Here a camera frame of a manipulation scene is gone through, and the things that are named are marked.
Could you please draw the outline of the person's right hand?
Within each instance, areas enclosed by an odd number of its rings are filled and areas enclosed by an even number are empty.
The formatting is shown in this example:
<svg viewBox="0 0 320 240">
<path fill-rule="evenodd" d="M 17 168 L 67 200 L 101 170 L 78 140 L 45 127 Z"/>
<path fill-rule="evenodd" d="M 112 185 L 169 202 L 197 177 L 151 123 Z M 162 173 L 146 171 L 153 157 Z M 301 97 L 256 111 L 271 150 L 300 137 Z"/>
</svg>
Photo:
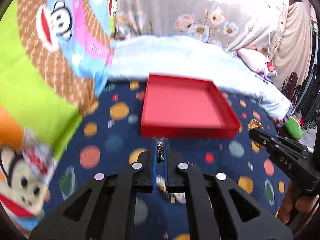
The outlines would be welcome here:
<svg viewBox="0 0 320 240">
<path fill-rule="evenodd" d="M 299 199 L 294 200 L 293 193 L 295 189 L 294 183 L 290 181 L 285 197 L 278 210 L 277 218 L 283 224 L 287 224 L 290 220 L 290 212 L 295 207 L 297 211 L 309 215 L 308 219 L 303 224 L 303 227 L 305 227 L 319 207 L 319 195 L 317 194 L 314 197 L 302 196 Z"/>
</svg>

